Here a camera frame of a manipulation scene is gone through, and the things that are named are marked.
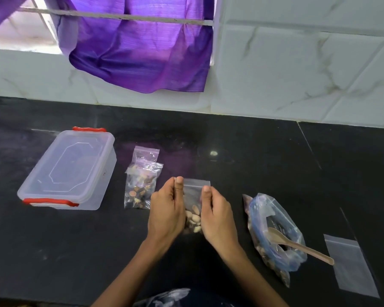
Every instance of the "translucent lid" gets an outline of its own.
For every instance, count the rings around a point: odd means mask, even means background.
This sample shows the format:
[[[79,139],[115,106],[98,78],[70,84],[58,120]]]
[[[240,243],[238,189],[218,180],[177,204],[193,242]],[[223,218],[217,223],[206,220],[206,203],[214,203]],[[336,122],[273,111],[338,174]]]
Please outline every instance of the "translucent lid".
[[[21,185],[17,195],[21,199],[86,201],[94,191],[114,140],[112,134],[105,132],[61,132]]]

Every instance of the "wooden spoon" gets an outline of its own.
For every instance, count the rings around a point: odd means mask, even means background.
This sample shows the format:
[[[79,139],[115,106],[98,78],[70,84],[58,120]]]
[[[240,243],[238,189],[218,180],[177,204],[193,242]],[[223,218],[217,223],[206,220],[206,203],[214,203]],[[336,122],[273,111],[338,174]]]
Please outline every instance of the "wooden spoon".
[[[285,246],[298,249],[300,251],[303,251],[307,254],[314,256],[315,258],[321,259],[323,262],[326,262],[327,264],[334,265],[334,260],[331,257],[324,255],[323,253],[320,253],[316,250],[313,250],[312,248],[309,248],[302,244],[291,241],[285,235],[279,232],[276,228],[268,227],[267,229],[269,231],[267,238],[271,243],[283,244]]]

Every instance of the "person's left hand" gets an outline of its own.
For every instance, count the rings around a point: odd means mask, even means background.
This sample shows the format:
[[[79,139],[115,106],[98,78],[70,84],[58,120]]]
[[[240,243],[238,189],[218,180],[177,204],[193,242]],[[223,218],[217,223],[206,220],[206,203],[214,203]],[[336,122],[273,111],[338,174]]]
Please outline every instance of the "person's left hand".
[[[183,178],[170,178],[151,196],[147,240],[165,253],[185,227]]]

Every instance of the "purple curtain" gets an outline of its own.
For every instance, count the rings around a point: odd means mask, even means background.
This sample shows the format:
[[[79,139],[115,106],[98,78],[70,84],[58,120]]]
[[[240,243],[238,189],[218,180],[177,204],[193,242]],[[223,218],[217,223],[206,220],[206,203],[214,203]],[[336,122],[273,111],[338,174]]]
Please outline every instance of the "purple curtain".
[[[24,0],[0,0],[0,22]],[[213,20],[214,0],[46,0],[53,9]],[[143,93],[202,92],[212,54],[211,26],[53,17],[71,64]]]

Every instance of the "tiled wall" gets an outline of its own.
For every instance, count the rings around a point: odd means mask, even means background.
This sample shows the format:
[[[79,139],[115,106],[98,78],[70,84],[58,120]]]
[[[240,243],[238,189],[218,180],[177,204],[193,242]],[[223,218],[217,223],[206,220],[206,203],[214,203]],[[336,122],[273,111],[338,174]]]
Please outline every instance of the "tiled wall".
[[[0,95],[384,127],[384,0],[218,0],[205,92],[140,94],[0,50]]]

